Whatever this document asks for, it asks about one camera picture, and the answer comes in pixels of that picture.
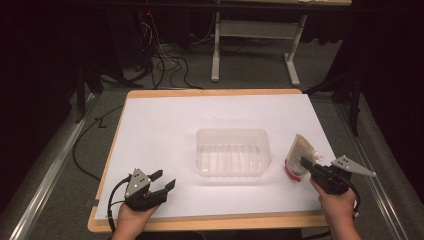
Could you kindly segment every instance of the cable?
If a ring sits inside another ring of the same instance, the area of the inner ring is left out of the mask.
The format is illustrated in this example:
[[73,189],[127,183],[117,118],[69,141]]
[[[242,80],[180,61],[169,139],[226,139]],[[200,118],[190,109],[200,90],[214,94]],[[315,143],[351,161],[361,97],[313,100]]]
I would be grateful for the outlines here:
[[191,45],[196,45],[196,44],[199,44],[199,43],[207,42],[207,41],[209,41],[210,39],[213,39],[214,37],[209,37],[209,35],[210,35],[210,34],[211,34],[211,32],[212,32],[212,29],[213,29],[214,23],[215,23],[215,13],[213,13],[213,14],[212,14],[212,21],[211,21],[211,25],[209,26],[209,31],[206,33],[205,37],[204,37],[202,40],[199,40],[199,41],[197,41],[197,42],[193,42],[193,43],[190,43],[190,44],[191,44]]
[[101,72],[102,74],[108,75],[114,80],[114,81],[110,81],[101,76],[100,80],[104,83],[111,84],[111,85],[124,85],[130,88],[142,88],[143,84],[137,84],[135,83],[135,81],[143,79],[144,77],[148,76],[151,73],[151,71],[153,71],[153,63],[151,60],[152,55],[155,51],[155,47],[152,45],[153,31],[148,24],[138,20],[138,17],[135,15],[134,15],[134,19],[138,23],[137,38],[138,38],[138,41],[140,42],[141,52],[143,53],[143,55],[140,58],[140,63],[138,64],[139,66],[141,66],[141,68],[144,69],[144,71],[141,74],[131,79],[126,79],[123,76],[116,75],[113,72],[110,72],[107,69],[102,68],[101,66],[91,63],[92,67],[96,69],[96,71]]
[[[227,42],[229,42],[228,40],[238,40],[238,39],[240,39],[240,37],[225,37],[225,38],[223,38],[223,40],[226,40]],[[241,45],[238,46],[238,48],[235,49],[235,50],[222,49],[221,51],[222,52],[233,52],[233,53],[238,52],[238,51],[240,51],[241,49],[244,48],[244,46],[246,45],[246,42],[245,41],[235,41],[235,42],[232,42],[232,43],[230,42],[230,44],[240,44],[240,43],[241,43]]]
[[356,195],[356,205],[353,208],[353,219],[355,219],[357,216],[359,216],[359,206],[361,206],[361,197],[359,196],[359,192],[355,188],[355,186],[353,186],[353,184],[351,182],[347,181],[345,178],[343,178],[343,177],[341,177],[341,176],[339,176],[337,174],[336,174],[336,176],[341,181],[343,181],[345,184],[347,184],[352,189],[352,191],[355,193],[355,195]]
[[173,71],[173,72],[170,74],[170,76],[169,76],[169,81],[170,81],[170,83],[171,83],[171,85],[172,85],[173,87],[175,87],[175,88],[181,88],[181,89],[184,89],[184,88],[185,88],[185,87],[179,87],[179,86],[176,86],[176,85],[174,84],[174,81],[173,81],[173,76],[174,76],[174,75],[175,75],[178,71],[180,71],[180,70],[183,68],[183,66],[182,66],[181,62],[184,62],[184,64],[185,64],[185,69],[186,69],[186,71],[185,71],[185,73],[184,73],[184,77],[183,77],[183,81],[184,81],[184,83],[185,83],[185,84],[186,84],[189,88],[191,88],[191,89],[203,89],[202,87],[192,85],[192,84],[190,84],[190,83],[187,81],[187,76],[188,76],[188,63],[187,63],[187,60],[186,60],[185,58],[183,58],[183,57],[175,57],[175,56],[168,55],[168,60],[169,60],[169,62],[171,62],[171,63],[173,64],[173,66],[172,66],[171,68],[169,68],[169,69],[166,69],[165,62],[163,61],[163,58],[161,57],[161,55],[160,55],[159,53],[157,53],[157,56],[154,56],[154,57],[156,57],[156,58],[158,58],[158,59],[160,60],[160,62],[158,62],[158,63],[156,64],[156,68],[162,71],[161,80],[160,80],[158,83],[155,83],[155,82],[153,81],[153,85],[154,85],[154,89],[155,89],[155,90],[156,90],[156,89],[158,89],[159,83],[162,81],[162,78],[163,78],[163,76],[164,76],[165,71]]
[[110,206],[113,206],[113,205],[118,204],[118,203],[123,203],[123,202],[125,202],[125,201],[124,201],[124,200],[122,200],[122,201],[117,201],[117,202],[112,203],[112,205],[110,205]]
[[82,133],[81,133],[81,135],[77,138],[77,140],[75,141],[75,143],[74,143],[74,146],[73,146],[73,148],[72,148],[72,159],[74,160],[74,163],[75,163],[75,165],[83,172],[83,173],[85,173],[85,174],[87,174],[88,176],[90,176],[90,177],[92,177],[92,178],[94,178],[94,179],[96,179],[96,180],[98,180],[98,181],[100,181],[100,178],[99,177],[97,177],[97,176],[95,176],[94,174],[92,174],[92,173],[90,173],[90,172],[88,172],[87,170],[85,170],[85,169],[83,169],[79,164],[78,164],[78,161],[77,161],[77,158],[76,158],[76,149],[77,149],[77,146],[78,146],[78,143],[79,143],[79,141],[82,139],[82,137],[88,132],[88,130],[90,130],[98,121],[102,121],[103,120],[103,118],[104,117],[106,117],[107,115],[109,115],[109,114],[111,114],[112,112],[114,112],[114,111],[116,111],[116,110],[118,110],[118,109],[120,109],[120,108],[122,108],[124,105],[121,105],[121,106],[118,106],[118,107],[116,107],[116,108],[114,108],[114,109],[112,109],[112,110],[110,110],[110,111],[108,111],[107,113],[105,113],[105,114],[103,114],[101,117],[99,117],[99,118],[96,118],[96,120],[92,123],[92,124],[90,124],[90,126],[88,126]]
[[115,232],[115,223],[113,222],[113,216],[112,216],[112,199],[113,195],[115,195],[116,190],[124,183],[130,182],[132,175],[129,174],[128,177],[122,179],[116,186],[113,188],[110,197],[109,202],[107,204],[107,220],[109,222],[110,229],[112,230],[112,233]]
[[159,82],[156,84],[155,83],[155,80],[154,80],[154,78],[153,78],[153,73],[151,74],[152,75],[152,81],[153,81],[153,89],[154,90],[157,90],[158,89],[158,86],[159,86],[159,84],[162,82],[162,80],[163,80],[163,77],[165,76],[165,63],[163,62],[163,59],[162,59],[162,57],[160,56],[160,54],[158,53],[158,58],[159,58],[159,60],[160,60],[160,62],[162,63],[162,74],[161,74],[161,76],[160,76],[160,79],[159,79]]
[[150,12],[150,10],[149,10],[149,14],[150,14],[150,18],[152,19],[153,29],[155,30],[155,33],[156,33],[156,40],[158,42],[158,46],[159,46],[160,50],[162,51],[162,54],[165,56],[165,58],[168,61],[171,62],[171,60],[169,60],[168,56],[166,56],[165,52],[162,49],[162,45],[160,44],[160,41],[159,41],[159,34],[158,34],[158,30],[156,28],[155,20],[153,19],[153,15],[152,15],[152,12]]

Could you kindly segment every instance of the electrical wire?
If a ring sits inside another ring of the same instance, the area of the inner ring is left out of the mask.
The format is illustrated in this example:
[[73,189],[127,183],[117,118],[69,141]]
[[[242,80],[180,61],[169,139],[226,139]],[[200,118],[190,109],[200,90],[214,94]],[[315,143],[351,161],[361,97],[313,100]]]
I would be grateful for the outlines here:
[[162,80],[163,80],[163,77],[165,76],[165,63],[164,63],[164,61],[163,61],[163,59],[162,59],[162,57],[158,54],[158,58],[159,58],[159,60],[160,60],[160,63],[162,64],[162,74],[161,74],[161,76],[160,76],[160,79],[159,79],[159,82],[158,83],[155,83],[155,79],[154,79],[154,77],[153,77],[153,72],[152,72],[152,81],[153,81],[153,89],[154,90],[157,90],[158,89],[158,87],[159,87],[159,85],[160,85],[160,83],[162,82]]
[[77,140],[74,143],[74,146],[72,148],[72,159],[75,163],[75,165],[78,167],[79,170],[81,170],[83,173],[87,174],[88,176],[92,177],[93,179],[96,179],[97,181],[100,181],[100,178],[95,176],[94,174],[88,172],[87,170],[85,170],[83,167],[81,167],[81,165],[78,163],[77,157],[76,157],[76,149],[78,146],[78,143],[81,141],[81,139],[84,137],[84,135],[99,121],[102,121],[104,117],[106,117],[107,115],[113,113],[114,111],[122,108],[124,105],[115,107],[114,109],[106,112],[105,114],[103,114],[102,116],[95,118],[95,121],[93,123],[91,123],[82,133],[81,135],[77,138]]
[[113,205],[112,199],[113,199],[113,196],[115,195],[116,190],[118,190],[118,188],[122,184],[130,182],[131,177],[132,177],[132,175],[129,174],[128,177],[122,179],[118,184],[116,184],[116,186],[113,188],[113,190],[110,194],[109,201],[108,201],[108,204],[107,204],[107,220],[109,222],[109,226],[110,226],[110,229],[112,230],[112,233],[115,232],[115,223],[113,222],[113,216],[112,216],[112,205]]
[[345,184],[347,184],[349,187],[350,187],[350,189],[352,189],[352,191],[355,193],[355,195],[356,195],[356,205],[355,205],[355,207],[353,208],[353,219],[355,219],[358,215],[359,215],[359,207],[361,206],[361,196],[359,196],[359,192],[358,192],[358,190],[356,189],[356,187],[355,186],[353,186],[353,184],[351,183],[351,182],[349,182],[348,180],[346,180],[345,178],[343,178],[343,177],[341,177],[341,176],[339,176],[339,175],[337,175],[336,174],[336,176],[341,180],[341,181],[343,181]]
[[113,206],[113,205],[118,204],[118,203],[123,203],[123,202],[125,202],[125,201],[124,201],[124,200],[122,200],[122,201],[117,201],[117,202],[112,203],[110,206]]
[[153,18],[152,12],[151,12],[150,10],[149,10],[149,14],[150,14],[150,18],[152,19],[153,29],[155,30],[155,33],[156,33],[156,41],[158,42],[158,46],[159,46],[160,50],[162,51],[162,54],[165,56],[165,58],[166,58],[168,61],[170,61],[170,60],[168,59],[168,56],[166,55],[166,53],[163,51],[163,49],[162,49],[162,45],[160,44],[160,41],[159,41],[159,33],[158,33],[157,28],[156,28],[155,19]]
[[[171,51],[168,51],[167,53],[168,53],[168,60],[169,60],[169,62],[171,62],[172,63],[172,66],[171,67],[168,67],[167,68],[167,66],[165,65],[165,63],[166,62],[168,62],[168,61],[163,61],[163,58],[162,58],[162,56],[159,54],[159,52],[157,52],[157,55],[154,55],[153,57],[155,57],[155,58],[158,58],[159,59],[159,61],[160,62],[158,62],[157,64],[156,64],[156,68],[157,69],[159,69],[161,72],[162,72],[162,76],[161,76],[161,80],[158,82],[158,83],[155,83],[154,81],[153,81],[153,85],[154,85],[154,89],[158,89],[158,87],[159,87],[159,84],[160,84],[160,82],[162,81],[162,78],[163,78],[163,74],[165,73],[165,72],[168,72],[168,71],[172,71],[171,73],[170,73],[170,76],[169,76],[169,81],[170,81],[170,83],[171,83],[171,85],[173,86],[173,87],[175,87],[175,88],[179,88],[179,89],[185,89],[185,88],[190,88],[190,89],[203,89],[202,87],[199,87],[199,86],[195,86],[195,85],[192,85],[192,84],[190,84],[189,82],[188,82],[188,80],[187,80],[187,76],[188,76],[188,72],[189,72],[189,67],[188,67],[188,63],[187,63],[187,60],[185,59],[185,58],[183,58],[183,57],[177,57],[177,56],[172,56],[172,55],[170,55],[169,53],[171,52]],[[187,87],[180,87],[180,86],[177,86],[175,83],[174,83],[174,76],[175,76],[175,74],[177,73],[177,72],[179,72],[181,69],[183,69],[183,65],[185,65],[185,71],[184,71],[184,76],[183,76],[183,81],[184,81],[184,83],[187,85]]]
[[151,61],[151,56],[154,53],[155,47],[152,45],[153,31],[151,27],[142,21],[138,22],[138,27],[139,27],[138,29],[139,31],[137,31],[138,32],[137,35],[138,35],[138,40],[141,46],[141,52],[143,53],[143,56],[140,59],[139,66],[141,66],[144,69],[143,72],[131,79],[126,79],[125,77],[116,75],[108,71],[107,69],[102,68],[101,66],[92,66],[97,71],[103,74],[106,74],[113,79],[113,81],[111,81],[111,80],[105,79],[103,76],[100,76],[100,80],[103,83],[110,84],[110,85],[124,85],[130,88],[143,87],[143,84],[137,84],[135,82],[145,78],[151,73],[151,71],[153,71],[153,63]]
[[201,40],[197,41],[197,42],[193,42],[193,43],[190,43],[190,44],[191,44],[191,45],[196,45],[196,44],[199,44],[199,43],[207,42],[207,41],[209,41],[210,39],[213,39],[213,37],[210,37],[210,34],[211,34],[211,32],[212,32],[212,29],[213,29],[214,23],[215,23],[215,13],[213,13],[213,14],[212,14],[212,21],[211,21],[211,25],[209,26],[209,31],[208,31],[208,33],[206,33],[205,37],[204,37],[203,39],[201,39]]
[[239,40],[239,37],[237,37],[237,38],[236,37],[225,37],[225,38],[223,38],[223,40],[225,40],[227,42],[230,42],[231,45],[241,44],[240,46],[238,46],[234,50],[225,50],[225,49],[222,49],[223,52],[238,52],[241,49],[243,49],[244,46],[246,45],[246,42],[244,42],[244,41],[238,41]]
[[195,48],[195,49],[199,49],[199,50],[206,50],[206,49],[214,48],[215,42],[211,41],[211,40],[214,40],[214,37],[210,37],[203,42],[197,42],[195,44],[192,44],[191,47]]

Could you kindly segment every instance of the hand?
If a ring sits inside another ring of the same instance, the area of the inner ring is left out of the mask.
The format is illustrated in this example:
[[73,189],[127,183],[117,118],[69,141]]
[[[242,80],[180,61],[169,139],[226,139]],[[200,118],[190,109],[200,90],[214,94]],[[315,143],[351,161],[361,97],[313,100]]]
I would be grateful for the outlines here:
[[332,239],[361,239],[353,224],[356,195],[352,189],[349,188],[342,195],[332,195],[326,193],[313,179],[309,181],[319,194]]
[[112,239],[135,239],[143,232],[147,221],[158,208],[159,205],[145,212],[137,212],[131,210],[125,203],[122,203],[119,208],[116,230]]

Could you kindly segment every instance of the white board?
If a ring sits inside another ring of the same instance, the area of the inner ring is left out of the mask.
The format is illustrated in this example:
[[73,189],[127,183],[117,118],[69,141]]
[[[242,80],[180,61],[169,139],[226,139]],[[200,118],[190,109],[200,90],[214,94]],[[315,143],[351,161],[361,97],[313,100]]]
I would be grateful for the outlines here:
[[[297,212],[320,209],[309,174],[300,183],[288,178],[284,159],[296,134],[335,159],[307,95],[249,95],[129,98],[111,150],[96,220],[106,219],[115,185],[140,168],[164,175],[151,191],[176,179],[168,201],[152,218]],[[196,168],[196,132],[201,128],[262,128],[268,133],[272,161],[261,177],[204,178]],[[126,184],[113,202],[124,199]],[[119,204],[113,206],[116,218]]]

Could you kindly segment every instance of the plastic tray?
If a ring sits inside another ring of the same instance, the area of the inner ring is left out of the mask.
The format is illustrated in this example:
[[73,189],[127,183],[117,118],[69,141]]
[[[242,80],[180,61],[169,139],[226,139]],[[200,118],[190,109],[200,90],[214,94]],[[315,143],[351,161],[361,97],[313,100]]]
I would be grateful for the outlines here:
[[204,177],[257,177],[271,162],[263,129],[200,129],[197,168]]

